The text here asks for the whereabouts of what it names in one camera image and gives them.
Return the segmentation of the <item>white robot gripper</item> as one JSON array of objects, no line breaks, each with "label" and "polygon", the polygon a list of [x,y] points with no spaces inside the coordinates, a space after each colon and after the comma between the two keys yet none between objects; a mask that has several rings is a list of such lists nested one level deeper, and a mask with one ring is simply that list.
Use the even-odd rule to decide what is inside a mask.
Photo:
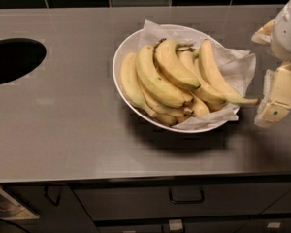
[{"label": "white robot gripper", "polygon": [[[291,61],[291,0],[275,20],[270,20],[252,35],[251,41],[261,45],[271,43],[274,56]],[[291,62],[284,62],[275,71],[267,70],[263,95],[254,123],[269,128],[281,122],[291,111]]]}]

